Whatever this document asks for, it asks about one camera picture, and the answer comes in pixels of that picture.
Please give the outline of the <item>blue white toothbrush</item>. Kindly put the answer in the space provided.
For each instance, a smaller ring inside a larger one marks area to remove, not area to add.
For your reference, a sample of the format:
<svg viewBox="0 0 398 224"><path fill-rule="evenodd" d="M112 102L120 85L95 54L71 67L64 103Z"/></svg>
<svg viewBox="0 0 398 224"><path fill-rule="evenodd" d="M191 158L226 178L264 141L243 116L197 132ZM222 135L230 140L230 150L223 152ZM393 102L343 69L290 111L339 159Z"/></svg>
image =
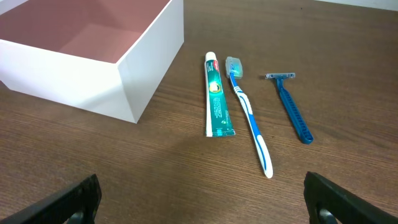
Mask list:
<svg viewBox="0 0 398 224"><path fill-rule="evenodd" d="M272 161L271 157L267 148L267 145L265 143L264 138L262 137L262 134L258 128L258 125L256 123L255 117L253 115L252 107L249 101L248 96L242 91L242 89L239 87L237 83L237 79L240 79L243 77L243 66L238 58L234 57L227 57L226 62L225 62L225 67L226 67L226 75L229 78L231 82L231 86L241 104L241 107L246 115L251 133L252 133L252 138L254 141L254 145L256 147L259 160L262 166L262 170L264 175L270 179L273 177L273 166L272 166Z"/></svg>

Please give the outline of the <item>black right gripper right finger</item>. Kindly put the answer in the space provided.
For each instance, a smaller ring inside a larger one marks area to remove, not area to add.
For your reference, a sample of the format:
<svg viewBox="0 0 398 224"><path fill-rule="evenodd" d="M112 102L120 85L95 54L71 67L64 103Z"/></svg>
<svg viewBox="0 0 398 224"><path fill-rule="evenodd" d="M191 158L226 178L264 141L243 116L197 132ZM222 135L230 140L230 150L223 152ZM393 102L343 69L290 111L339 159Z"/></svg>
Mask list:
<svg viewBox="0 0 398 224"><path fill-rule="evenodd" d="M303 194L310 224L397 223L397 217L375 207L316 172L307 172Z"/></svg>

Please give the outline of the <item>green toothpaste tube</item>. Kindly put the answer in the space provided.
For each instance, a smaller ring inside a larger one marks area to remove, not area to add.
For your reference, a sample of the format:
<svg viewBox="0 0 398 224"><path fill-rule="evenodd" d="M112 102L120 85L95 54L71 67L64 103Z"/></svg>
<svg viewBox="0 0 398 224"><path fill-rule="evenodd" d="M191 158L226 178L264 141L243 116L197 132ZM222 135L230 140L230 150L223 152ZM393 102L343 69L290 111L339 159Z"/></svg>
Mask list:
<svg viewBox="0 0 398 224"><path fill-rule="evenodd" d="M223 91L220 65L214 52L205 54L206 86L206 137L234 136L235 130L229 116Z"/></svg>

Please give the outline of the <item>blue disposable razor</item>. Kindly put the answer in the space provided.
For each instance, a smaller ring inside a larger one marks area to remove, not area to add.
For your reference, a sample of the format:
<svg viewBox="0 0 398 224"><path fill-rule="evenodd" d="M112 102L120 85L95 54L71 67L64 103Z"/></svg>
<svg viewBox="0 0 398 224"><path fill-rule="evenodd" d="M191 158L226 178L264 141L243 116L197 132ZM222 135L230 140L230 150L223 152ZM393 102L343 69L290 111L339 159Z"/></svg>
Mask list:
<svg viewBox="0 0 398 224"><path fill-rule="evenodd" d="M266 79L273 79L276 82L277 91L280 99L285 106L285 110L297 132L298 137L304 144L311 144L314 140L308 126L306 125L297 105L291 94L284 88L284 80L295 78L295 73L267 73Z"/></svg>

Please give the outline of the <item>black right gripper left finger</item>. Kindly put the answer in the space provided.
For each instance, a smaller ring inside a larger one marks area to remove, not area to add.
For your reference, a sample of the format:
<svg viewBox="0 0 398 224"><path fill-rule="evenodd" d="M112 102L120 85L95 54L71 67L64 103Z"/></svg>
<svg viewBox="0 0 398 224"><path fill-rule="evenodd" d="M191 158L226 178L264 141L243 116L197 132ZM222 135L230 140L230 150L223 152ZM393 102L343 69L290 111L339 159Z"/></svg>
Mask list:
<svg viewBox="0 0 398 224"><path fill-rule="evenodd" d="M102 193L95 174L1 220L1 224L94 224Z"/></svg>

